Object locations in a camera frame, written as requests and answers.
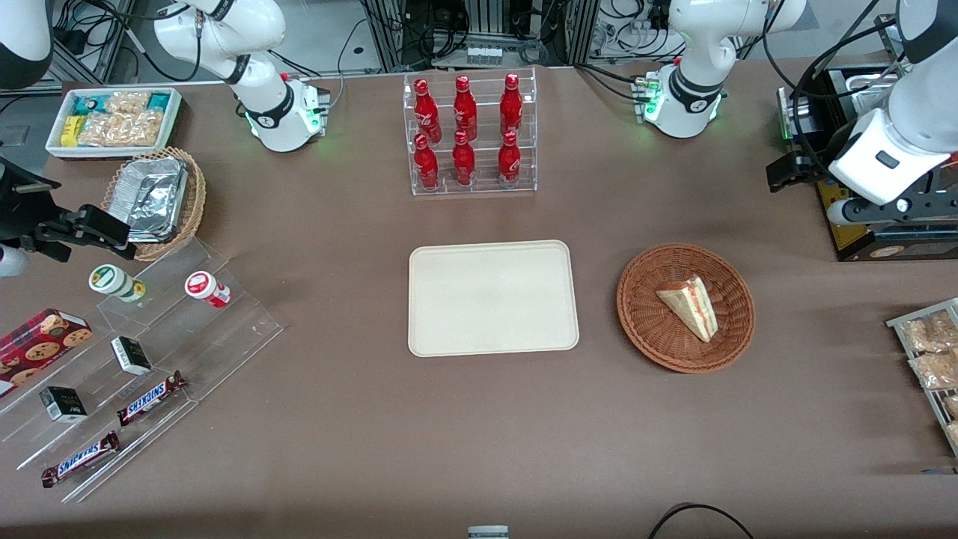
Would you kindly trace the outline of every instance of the acrylic bottle rack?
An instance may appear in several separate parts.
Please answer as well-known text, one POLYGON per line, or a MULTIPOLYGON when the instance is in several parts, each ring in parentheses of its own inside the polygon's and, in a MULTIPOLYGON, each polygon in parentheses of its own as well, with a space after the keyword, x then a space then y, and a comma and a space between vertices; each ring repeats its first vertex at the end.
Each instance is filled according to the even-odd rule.
POLYGON ((106 482, 283 331, 246 293, 226 261, 197 239, 167 253, 137 278, 147 285, 143 298, 101 302, 84 316, 94 332, 90 340, 0 400, 0 447, 15 457, 20 473, 35 476, 38 489, 44 469, 116 431, 119 453, 93 461, 49 489, 51 497, 65 503, 83 500, 106 482), (185 295, 183 283, 196 270, 212 273, 230 288, 232 298, 225 307, 216 309, 185 295), (110 347, 120 335, 143 345, 152 363, 149 374, 137 377, 121 370, 110 347), (176 370, 188 384, 121 427, 117 410, 176 370), (46 386, 75 389, 88 416, 74 425, 51 421, 39 397, 46 386))
POLYGON ((475 180, 469 187, 460 185, 455 179, 452 164, 452 149, 455 146, 453 133, 456 131, 452 104, 456 99, 455 74, 430 72, 406 75, 403 81, 402 112, 406 123, 406 151, 409 154, 409 176, 413 195, 441 196, 467 195, 470 193, 513 193, 534 191, 538 186, 536 147, 536 71, 531 68, 511 70, 468 71, 469 86, 476 99, 479 132, 471 142, 476 155, 475 180), (499 149, 502 148, 502 132, 499 128, 499 101, 505 89, 508 73, 519 76, 519 93, 522 95, 522 127, 517 133, 516 145, 522 152, 519 162, 519 180, 515 187, 504 189, 499 185, 499 149), (439 189, 426 191, 422 188, 416 170, 413 154, 416 150, 413 137, 419 132, 416 123, 416 93, 413 82, 425 79, 429 82, 429 93, 439 107, 439 125, 443 130, 443 139, 433 145, 432 150, 439 160, 439 189))

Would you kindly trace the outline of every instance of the table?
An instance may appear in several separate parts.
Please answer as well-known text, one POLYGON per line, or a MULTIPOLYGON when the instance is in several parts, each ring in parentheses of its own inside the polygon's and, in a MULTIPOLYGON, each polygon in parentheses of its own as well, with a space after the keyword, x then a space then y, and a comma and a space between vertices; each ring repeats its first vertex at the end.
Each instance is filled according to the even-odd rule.
MULTIPOLYGON (((692 140, 637 126, 573 69, 538 79, 539 191, 498 199, 410 195, 399 76, 348 80, 329 135, 289 154, 250 136, 226 86, 180 86, 175 141, 209 183, 199 236, 288 329, 82 504, 0 453, 0 536, 455 538, 501 523, 517 539, 631 538, 686 501, 762 537, 958 533, 958 482, 916 474, 947 445, 883 324, 958 296, 954 264, 838 264, 811 188, 768 193, 783 148, 763 62, 740 62, 692 140), (408 351, 413 249, 542 239, 571 249, 576 348, 408 351), (755 340, 721 372, 667 371, 619 327, 619 272, 674 241, 719 253, 754 294, 755 340)), ((46 174, 76 207, 116 167, 51 158, 46 174)), ((32 258, 0 280, 0 325, 85 312, 101 299, 88 270, 118 260, 32 258)))

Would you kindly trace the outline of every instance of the coca-cola bottle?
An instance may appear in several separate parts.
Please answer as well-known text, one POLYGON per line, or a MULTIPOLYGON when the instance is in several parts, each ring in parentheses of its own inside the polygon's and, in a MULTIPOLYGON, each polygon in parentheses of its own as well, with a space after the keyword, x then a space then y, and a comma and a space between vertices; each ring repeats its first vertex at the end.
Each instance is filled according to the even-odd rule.
POLYGON ((452 162, 456 167, 456 181, 463 187, 472 185, 476 173, 476 154, 469 144, 464 129, 456 131, 456 147, 452 149, 452 162))
POLYGON ((429 141, 422 133, 416 133, 413 138, 416 152, 413 160, 416 161, 416 171, 419 173, 420 183, 426 191, 439 189, 439 162, 436 154, 429 148, 429 141))
POLYGON ((439 127, 439 108, 436 100, 429 95, 429 83, 425 79, 413 82, 416 90, 416 123, 420 132, 429 137, 429 142, 439 144, 443 140, 443 129, 439 127))
POLYGON ((522 152, 515 145, 515 131, 506 131, 502 135, 502 148, 499 149, 499 185, 512 189, 519 181, 519 159, 522 152))
POLYGON ((456 114, 456 129, 462 129, 470 141, 479 136, 479 120, 476 115, 476 98, 469 90, 469 77, 456 77, 456 101, 452 104, 456 114))
POLYGON ((499 102, 499 128, 503 136, 510 129, 519 132, 522 127, 522 95, 519 94, 519 76, 506 75, 506 91, 499 102))

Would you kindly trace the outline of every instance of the wicker basket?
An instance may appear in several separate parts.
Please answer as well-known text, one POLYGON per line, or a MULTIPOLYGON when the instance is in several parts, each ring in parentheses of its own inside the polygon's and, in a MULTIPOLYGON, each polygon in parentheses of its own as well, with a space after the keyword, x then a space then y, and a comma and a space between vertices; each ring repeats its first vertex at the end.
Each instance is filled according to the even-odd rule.
POLYGON ((628 263, 616 293, 628 338, 656 363, 679 372, 710 372, 741 356, 755 332, 755 304, 732 266, 699 246, 663 244, 628 263), (698 275, 712 300, 718 332, 702 342, 655 291, 698 275))
MULTIPOLYGON (((203 219, 203 204, 206 202, 206 179, 203 177, 203 171, 199 170, 196 161, 186 152, 178 148, 164 148, 156 152, 148 152, 133 157, 132 160, 160 159, 162 157, 176 157, 182 159, 190 166, 190 175, 187 178, 187 191, 183 198, 183 207, 180 209, 179 222, 176 224, 176 236, 164 244, 136 244, 136 260, 140 262, 152 262, 163 256, 174 246, 190 238, 199 228, 199 222, 203 219)), ((120 170, 113 175, 106 188, 106 195, 103 196, 103 203, 100 208, 106 209, 113 200, 113 190, 117 186, 117 178, 120 177, 120 170)))

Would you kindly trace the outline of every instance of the white container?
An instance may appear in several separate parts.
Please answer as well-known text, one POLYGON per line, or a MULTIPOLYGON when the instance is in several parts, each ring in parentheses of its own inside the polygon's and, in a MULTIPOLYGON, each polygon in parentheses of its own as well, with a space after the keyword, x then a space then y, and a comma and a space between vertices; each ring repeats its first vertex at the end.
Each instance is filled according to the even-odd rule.
POLYGON ((420 247, 409 257, 409 350, 421 357, 568 350, 579 342, 558 240, 420 247))
POLYGON ((130 277, 112 264, 97 266, 90 272, 87 282, 94 292, 119 297, 125 303, 132 303, 147 293, 147 286, 143 281, 130 277))
POLYGON ((187 277, 183 290, 189 297, 202 299, 217 309, 226 307, 233 297, 229 287, 218 282, 208 271, 195 271, 187 277))
POLYGON ((153 150, 162 150, 167 147, 167 142, 170 141, 173 124, 176 123, 176 114, 179 112, 181 101, 180 93, 168 86, 122 86, 70 90, 63 96, 63 103, 60 104, 57 119, 54 121, 53 128, 50 129, 50 136, 47 137, 47 152, 60 159, 107 159, 110 157, 131 157, 153 150), (77 99, 101 96, 115 91, 150 92, 153 94, 170 95, 167 108, 163 112, 163 123, 160 124, 160 132, 156 136, 156 144, 152 146, 117 146, 110 148, 61 146, 60 136, 63 133, 63 124, 66 123, 67 116, 73 112, 77 99))

